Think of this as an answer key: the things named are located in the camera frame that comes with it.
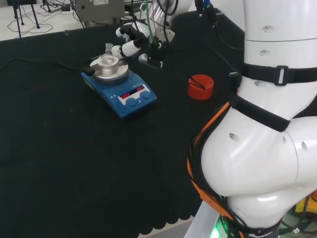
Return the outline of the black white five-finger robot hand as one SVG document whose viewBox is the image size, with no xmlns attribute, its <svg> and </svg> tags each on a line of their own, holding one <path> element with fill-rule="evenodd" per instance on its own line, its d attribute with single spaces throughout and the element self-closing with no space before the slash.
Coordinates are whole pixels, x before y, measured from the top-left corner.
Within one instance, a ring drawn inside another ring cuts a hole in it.
<svg viewBox="0 0 317 238">
<path fill-rule="evenodd" d="M 112 47 L 112 54 L 118 59 L 131 57 L 141 50 L 141 47 L 149 43 L 150 31 L 146 24 L 137 21 L 126 23 L 117 28 L 116 35 L 125 39 L 123 45 Z"/>
</svg>

